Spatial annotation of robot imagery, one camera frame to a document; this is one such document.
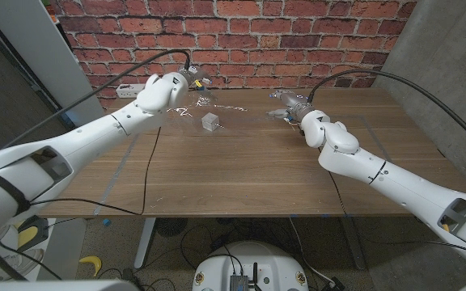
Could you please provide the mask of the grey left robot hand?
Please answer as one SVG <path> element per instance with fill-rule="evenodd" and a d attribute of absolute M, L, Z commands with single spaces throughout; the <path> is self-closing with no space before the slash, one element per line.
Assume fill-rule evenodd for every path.
<path fill-rule="evenodd" d="M 195 90 L 199 94 L 204 96 L 211 95 L 210 91 L 208 90 L 208 87 L 212 83 L 212 78 L 202 68 L 196 65 L 191 65 L 187 69 L 185 69 L 184 67 L 180 68 L 178 72 L 186 78 L 189 86 L 195 87 Z"/>

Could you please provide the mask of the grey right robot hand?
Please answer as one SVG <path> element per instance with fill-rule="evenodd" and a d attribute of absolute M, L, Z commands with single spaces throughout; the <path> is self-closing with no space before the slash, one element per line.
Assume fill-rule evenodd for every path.
<path fill-rule="evenodd" d="M 268 116 L 278 119 L 294 120 L 300 123 L 306 114 L 313 112 L 315 109 L 308 102 L 307 97 L 298 95 L 290 90 L 276 90 L 269 95 L 272 99 L 279 99 L 286 106 L 284 109 L 277 109 L 267 112 Z"/>

